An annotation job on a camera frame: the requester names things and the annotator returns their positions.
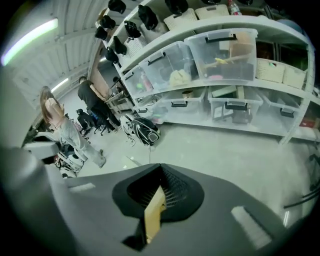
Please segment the long hair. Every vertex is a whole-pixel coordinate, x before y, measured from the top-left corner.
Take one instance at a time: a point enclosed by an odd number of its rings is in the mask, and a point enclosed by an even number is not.
[[[50,98],[53,98],[55,102],[58,104],[58,106],[60,106],[59,102],[56,100],[56,98],[52,94],[50,88],[48,86],[44,86],[40,94],[40,106],[41,106],[43,119],[47,124],[49,123],[49,120],[52,118],[52,115],[49,113],[49,111],[46,108],[46,101]]]

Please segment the ceiling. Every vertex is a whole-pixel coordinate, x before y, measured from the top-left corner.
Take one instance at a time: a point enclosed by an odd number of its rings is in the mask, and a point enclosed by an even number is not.
[[[108,13],[117,25],[140,1],[124,2],[127,4],[124,14]],[[28,44],[5,67],[34,108],[39,105],[39,93],[43,86],[53,88],[68,78],[69,81],[54,92],[61,96],[78,85],[80,76],[88,74],[101,44],[101,40],[94,37],[95,22],[107,6],[108,0],[46,0],[20,22],[4,52],[31,30],[58,18],[57,29]]]

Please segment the grey floor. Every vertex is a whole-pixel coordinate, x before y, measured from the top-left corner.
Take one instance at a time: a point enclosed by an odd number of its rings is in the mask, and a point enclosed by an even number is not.
[[[307,160],[316,151],[311,143],[293,140],[280,146],[275,136],[170,123],[161,125],[160,131],[161,139],[151,149],[140,142],[132,147],[122,130],[104,136],[90,133],[91,144],[104,150],[106,164],[99,169],[86,161],[78,176],[128,169],[128,158],[141,165],[166,163],[234,183],[282,220],[289,214],[286,227],[311,211],[312,200],[287,213],[283,209],[309,192],[314,177]]]

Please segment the ceiling light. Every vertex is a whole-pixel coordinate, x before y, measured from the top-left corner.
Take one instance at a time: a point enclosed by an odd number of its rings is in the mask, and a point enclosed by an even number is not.
[[[58,27],[58,19],[52,19],[30,31],[28,34],[23,36],[18,42],[16,42],[10,50],[1,56],[1,63],[3,66],[7,65],[11,59],[20,52],[25,46],[31,43],[34,39],[42,36],[43,34],[54,30]]]
[[[52,90],[51,92],[53,93],[59,86],[62,86],[65,82],[67,82],[69,79],[66,78],[62,82],[58,83]]]

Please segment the woman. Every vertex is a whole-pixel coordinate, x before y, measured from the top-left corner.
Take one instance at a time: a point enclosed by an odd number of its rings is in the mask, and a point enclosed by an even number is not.
[[[65,117],[64,107],[60,106],[47,86],[42,88],[40,106],[44,121],[53,125],[62,139],[77,149],[85,158],[94,162],[99,168],[105,164],[106,159],[81,136],[74,124]]]

